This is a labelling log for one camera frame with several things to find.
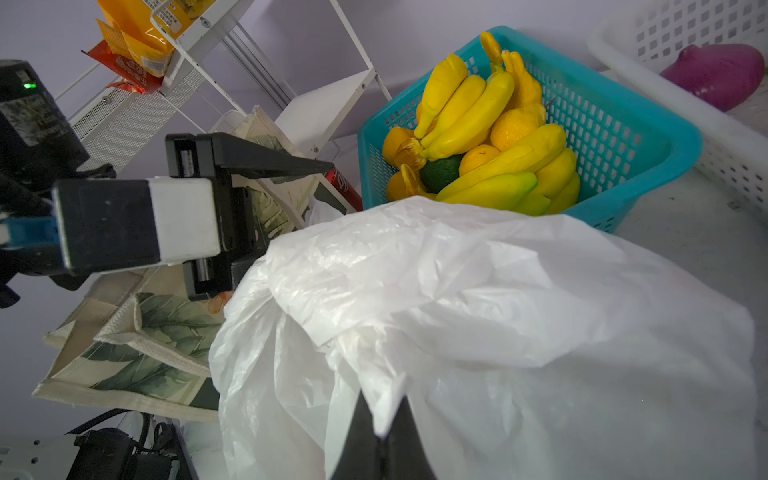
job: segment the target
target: white metal shelf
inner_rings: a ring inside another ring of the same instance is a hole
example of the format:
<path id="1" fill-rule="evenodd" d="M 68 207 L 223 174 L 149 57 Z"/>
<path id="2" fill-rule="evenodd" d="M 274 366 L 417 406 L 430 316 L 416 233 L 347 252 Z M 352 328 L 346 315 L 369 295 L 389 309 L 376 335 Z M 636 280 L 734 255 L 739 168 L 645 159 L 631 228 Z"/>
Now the white metal shelf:
<path id="1" fill-rule="evenodd" d="M 190 65 L 189 68 L 194 68 L 200 72 L 237 111 L 246 114 L 246 111 L 216 83 L 213 77 L 201 65 L 201 62 L 203 56 L 213 49 L 216 43 L 222 41 L 233 28 L 236 26 L 240 27 L 238 21 L 250 4 L 253 3 L 253 0 L 217 0 L 176 39 L 165 31 L 157 20 L 159 18 L 157 13 L 166 8 L 171 2 L 172 0 L 164 0 L 152 11 L 150 16 L 152 25 L 176 48 L 178 53 L 169 67 L 167 83 L 169 85 L 173 84 L 179 72 L 183 73 L 186 68 L 185 64 L 188 63 Z M 329 0 L 329 2 L 368 69 L 295 97 L 275 121 L 276 125 L 283 130 L 285 135 L 307 157 L 311 158 L 314 158 L 332 138 L 344 117 L 346 117 L 362 96 L 362 91 L 374 79 L 387 101 L 392 100 L 392 96 L 376 72 L 373 63 L 362 47 L 338 1 Z M 253 42 L 253 39 L 249 37 L 248 40 L 260 52 L 258 45 Z"/>
<path id="2" fill-rule="evenodd" d="M 275 124 L 308 158 L 314 158 L 375 77 L 375 68 L 370 68 L 300 95 Z"/>
<path id="3" fill-rule="evenodd" d="M 240 56 L 237 60 L 257 84 L 265 90 L 269 89 L 267 93 L 273 100 L 274 95 L 279 97 L 280 101 L 276 101 L 276 104 L 284 109 L 276 124 L 307 157 L 315 157 L 332 140 L 336 129 L 360 99 L 364 89 L 374 81 L 384 97 L 392 99 L 337 0 L 329 0 L 329 3 L 367 69 L 298 96 L 239 23 L 253 0 L 216 0 L 175 39 L 163 30 L 155 18 L 170 2 L 156 0 L 154 5 L 157 7 L 152 10 L 150 17 L 157 31 L 176 48 L 161 89 L 147 95 L 107 89 L 71 119 L 91 155 L 91 160 L 84 167 L 94 168 L 111 163 L 116 170 L 125 168 L 174 114 L 180 113 L 186 117 L 181 107 L 205 81 L 211 83 L 239 114 L 246 115 L 247 111 L 202 66 L 205 56 L 220 42 L 236 58 Z M 201 130 L 192 119 L 186 118 Z"/>

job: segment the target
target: banana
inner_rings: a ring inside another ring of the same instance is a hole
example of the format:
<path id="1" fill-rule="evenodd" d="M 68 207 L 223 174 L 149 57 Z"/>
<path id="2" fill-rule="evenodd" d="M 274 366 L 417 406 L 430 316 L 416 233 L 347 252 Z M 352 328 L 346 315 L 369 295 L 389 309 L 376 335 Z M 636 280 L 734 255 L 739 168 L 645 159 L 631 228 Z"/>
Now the banana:
<path id="1" fill-rule="evenodd" d="M 445 104 L 440 115 L 437 116 L 437 124 L 432 129 L 432 132 L 422 139 L 422 146 L 424 148 L 429 147 L 442 132 L 448 130 L 451 125 L 456 123 L 475 104 L 484 90 L 485 80 L 482 77 L 478 75 L 468 76 L 456 89 L 448 103 Z"/>
<path id="2" fill-rule="evenodd" d="M 453 53 L 432 70 L 427 86 L 424 87 L 419 125 L 413 132 L 416 138 L 421 140 L 427 135 L 429 125 L 448 103 L 456 88 L 467 78 L 467 73 L 467 65 Z"/>
<path id="3" fill-rule="evenodd" d="M 496 175 L 535 172 L 557 157 L 564 148 L 563 127 L 556 124 L 540 127 L 487 164 L 451 182 L 440 191 L 437 200 L 455 195 Z"/>
<path id="4" fill-rule="evenodd" d="M 538 185 L 534 194 L 555 198 L 576 170 L 576 154 L 570 148 L 564 149 L 553 161 L 536 171 Z"/>
<path id="5" fill-rule="evenodd" d="M 535 193 L 534 189 L 528 196 L 514 209 L 513 212 L 528 215 L 529 217 L 540 217 L 549 208 L 552 200 L 549 200 L 542 194 Z"/>
<path id="6" fill-rule="evenodd" d="M 536 182 L 536 176 L 528 172 L 496 175 L 442 201 L 447 204 L 512 210 L 536 187 Z"/>
<path id="7" fill-rule="evenodd" d="M 509 50 L 504 50 L 502 59 L 507 72 L 515 77 L 515 84 L 517 85 L 505 110 L 514 110 L 530 104 L 541 105 L 541 84 L 533 78 L 533 75 L 528 73 L 528 70 L 525 70 L 525 63 L 523 63 L 520 54 L 516 51 L 510 53 Z"/>
<path id="8" fill-rule="evenodd" d="M 568 181 L 568 185 L 566 185 L 563 191 L 552 199 L 552 203 L 549 204 L 546 215 L 559 214 L 563 210 L 573 207 L 578 200 L 580 189 L 581 178 L 574 172 L 571 174 L 571 179 Z"/>
<path id="9" fill-rule="evenodd" d="M 498 71 L 492 74 L 485 86 L 485 91 L 475 104 L 448 130 L 437 137 L 437 140 L 422 152 L 422 156 L 447 158 L 469 151 L 472 147 L 467 148 L 467 146 L 471 144 L 472 139 L 493 126 L 509 102 L 514 89 L 515 80 L 509 73 Z"/>
<path id="10" fill-rule="evenodd" d="M 490 32 L 484 31 L 480 34 L 480 45 L 491 61 L 491 72 L 503 71 L 502 47 Z"/>

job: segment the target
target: mesh panel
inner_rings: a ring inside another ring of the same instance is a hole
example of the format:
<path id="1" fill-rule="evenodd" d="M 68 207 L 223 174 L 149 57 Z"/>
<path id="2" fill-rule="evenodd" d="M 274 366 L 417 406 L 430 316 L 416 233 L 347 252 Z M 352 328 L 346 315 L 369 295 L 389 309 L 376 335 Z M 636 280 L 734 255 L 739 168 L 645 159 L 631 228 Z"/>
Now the mesh panel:
<path id="1" fill-rule="evenodd" d="M 167 95 L 167 99 L 181 108 L 203 82 L 202 75 L 197 70 L 192 70 Z M 116 94 L 117 104 L 113 104 L 114 102 L 99 104 L 77 123 L 77 125 L 82 124 L 80 131 L 75 128 L 78 136 L 81 136 L 81 132 L 86 132 L 81 137 L 92 132 L 97 126 L 101 128 L 96 135 L 83 143 L 91 158 L 82 164 L 79 170 L 90 170 L 103 164 L 112 164 L 116 171 L 123 170 L 144 145 L 176 114 L 176 109 L 171 107 L 159 93 L 127 94 L 115 89 L 109 95 L 116 92 L 122 92 L 126 97 L 119 101 L 119 94 Z M 118 114 L 108 118 L 108 115 L 118 106 L 121 108 Z"/>

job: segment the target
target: blue plastic basket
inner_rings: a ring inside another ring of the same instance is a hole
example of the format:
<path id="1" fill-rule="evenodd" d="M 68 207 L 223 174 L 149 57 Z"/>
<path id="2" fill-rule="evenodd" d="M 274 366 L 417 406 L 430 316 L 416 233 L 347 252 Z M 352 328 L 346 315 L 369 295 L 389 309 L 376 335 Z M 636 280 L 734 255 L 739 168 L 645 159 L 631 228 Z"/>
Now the blue plastic basket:
<path id="1" fill-rule="evenodd" d="M 683 118 L 509 27 L 490 32 L 503 49 L 520 52 L 541 82 L 544 103 L 555 98 L 548 122 L 565 129 L 581 176 L 579 202 L 566 214 L 613 232 L 640 195 L 678 178 L 699 158 L 701 134 Z M 480 37 L 456 54 L 470 73 L 491 74 Z M 416 105 L 430 74 L 392 99 L 357 134 L 365 208 L 387 201 L 386 186 L 397 170 L 382 157 L 384 138 L 395 126 L 415 128 Z"/>

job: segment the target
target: white plastic bag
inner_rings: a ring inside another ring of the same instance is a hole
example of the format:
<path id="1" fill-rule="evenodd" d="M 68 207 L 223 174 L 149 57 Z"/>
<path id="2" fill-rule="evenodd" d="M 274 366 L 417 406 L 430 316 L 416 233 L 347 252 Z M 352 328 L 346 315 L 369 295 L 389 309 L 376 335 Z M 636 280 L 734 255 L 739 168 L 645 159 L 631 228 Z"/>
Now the white plastic bag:
<path id="1" fill-rule="evenodd" d="M 749 313 L 566 216 L 412 198 L 275 239 L 210 353 L 233 478 L 327 478 L 358 392 L 440 480 L 752 478 Z"/>

